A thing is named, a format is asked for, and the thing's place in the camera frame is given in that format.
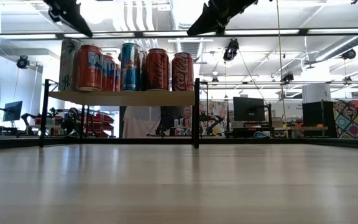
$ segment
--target computer monitor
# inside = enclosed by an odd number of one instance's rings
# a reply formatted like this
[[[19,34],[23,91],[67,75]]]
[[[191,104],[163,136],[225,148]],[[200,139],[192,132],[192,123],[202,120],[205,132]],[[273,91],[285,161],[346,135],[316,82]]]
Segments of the computer monitor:
[[[7,109],[7,111],[4,112],[4,120],[3,121],[18,121],[18,120],[20,120],[20,115],[22,113],[22,104],[23,104],[23,101],[6,103],[5,109]]]
[[[233,97],[235,121],[264,121],[265,105],[263,99]]]

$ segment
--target red soda can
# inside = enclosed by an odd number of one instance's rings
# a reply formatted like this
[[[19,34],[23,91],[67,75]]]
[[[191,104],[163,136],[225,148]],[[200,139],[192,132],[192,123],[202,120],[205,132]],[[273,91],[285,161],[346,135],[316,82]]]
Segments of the red soda can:
[[[193,59],[189,53],[177,53],[172,60],[172,90],[194,91]]]
[[[164,49],[151,49],[146,56],[147,89],[169,90],[169,58]]]
[[[116,76],[114,79],[114,91],[121,91],[121,66],[116,63]]]
[[[102,91],[114,91],[116,63],[111,56],[103,55]]]
[[[100,91],[103,54],[99,47],[82,45],[77,55],[77,86],[80,91]]]

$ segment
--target colorful quilt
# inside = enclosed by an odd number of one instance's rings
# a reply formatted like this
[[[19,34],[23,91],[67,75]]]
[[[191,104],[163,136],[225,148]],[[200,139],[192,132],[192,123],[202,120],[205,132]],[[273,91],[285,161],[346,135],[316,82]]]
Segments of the colorful quilt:
[[[338,138],[358,139],[358,100],[334,102]]]

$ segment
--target soda can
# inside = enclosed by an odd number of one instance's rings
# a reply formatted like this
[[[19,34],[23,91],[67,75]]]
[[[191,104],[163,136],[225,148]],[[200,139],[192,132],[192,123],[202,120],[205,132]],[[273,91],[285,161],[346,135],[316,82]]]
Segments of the soda can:
[[[172,90],[194,91],[193,59],[189,53],[177,53],[172,60]]]
[[[59,91],[75,91],[76,58],[82,42],[76,39],[64,39],[60,52]]]
[[[100,91],[103,54],[99,47],[82,45],[77,55],[77,90]]]
[[[121,91],[121,66],[116,63],[116,77],[114,79],[114,91]]]
[[[114,91],[116,63],[111,56],[103,55],[102,91]]]
[[[137,44],[126,43],[121,49],[121,78],[122,90],[140,90],[140,47]]]
[[[151,49],[146,57],[147,89],[169,90],[169,58],[164,49]]]
[[[140,60],[140,90],[147,90],[147,67],[146,67],[146,56],[147,52],[141,51],[139,54]]]

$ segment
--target wooden table surface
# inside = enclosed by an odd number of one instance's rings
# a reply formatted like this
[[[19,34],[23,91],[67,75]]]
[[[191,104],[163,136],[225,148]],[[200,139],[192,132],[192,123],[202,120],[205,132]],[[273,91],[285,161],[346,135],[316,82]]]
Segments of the wooden table surface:
[[[358,223],[358,149],[6,149],[0,223]]]

